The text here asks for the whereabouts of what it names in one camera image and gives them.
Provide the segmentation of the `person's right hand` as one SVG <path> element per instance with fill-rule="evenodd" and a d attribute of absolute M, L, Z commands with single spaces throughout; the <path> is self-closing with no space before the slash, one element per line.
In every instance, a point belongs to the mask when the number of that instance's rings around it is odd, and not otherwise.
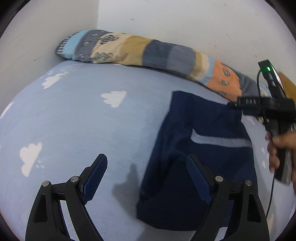
<path fill-rule="evenodd" d="M 272 137 L 267 132 L 265 139 L 269 141 L 267 151 L 269 153 L 269 170 L 274 172 L 280 167 L 279 150 L 287 149 L 292 151 L 292 166 L 295 167 L 295 131 Z"/>

